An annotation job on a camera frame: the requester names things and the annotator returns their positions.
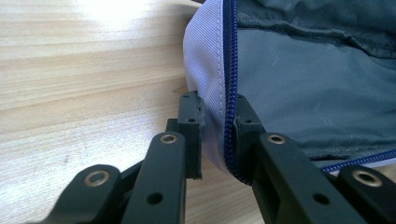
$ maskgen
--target gray fabric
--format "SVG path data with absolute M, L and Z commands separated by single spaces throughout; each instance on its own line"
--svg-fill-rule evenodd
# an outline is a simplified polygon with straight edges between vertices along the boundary
M 239 0 L 238 92 L 317 164 L 396 148 L 393 0 Z
M 240 0 L 241 27 L 343 41 L 379 58 L 396 58 L 393 0 Z
M 313 160 L 395 148 L 396 60 L 259 29 L 239 29 L 238 45 L 238 91 L 267 132 Z

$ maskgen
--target screw hole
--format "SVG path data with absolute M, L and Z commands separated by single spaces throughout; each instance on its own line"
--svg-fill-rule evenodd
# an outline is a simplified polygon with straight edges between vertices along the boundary
M 176 142 L 176 140 L 177 140 L 177 137 L 172 134 L 166 134 L 161 137 L 161 142 L 163 142 L 165 144 L 172 144 L 172 143 Z
M 105 184 L 109 178 L 110 174 L 108 173 L 108 171 L 94 171 L 85 176 L 84 184 L 87 187 L 94 188 Z
M 152 193 L 148 196 L 148 203 L 149 204 L 158 204 L 163 201 L 163 196 L 161 193 Z
M 314 199 L 317 203 L 321 203 L 321 204 L 329 204 L 330 200 L 329 198 L 327 198 L 325 195 L 323 194 L 314 194 Z
M 284 144 L 285 143 L 285 139 L 282 136 L 279 136 L 276 134 L 269 136 L 268 140 L 274 144 Z
M 352 175 L 356 180 L 358 180 L 364 185 L 375 188 L 382 186 L 381 179 L 379 179 L 376 175 L 373 175 L 369 172 L 363 170 L 355 170 L 354 172 L 352 172 Z

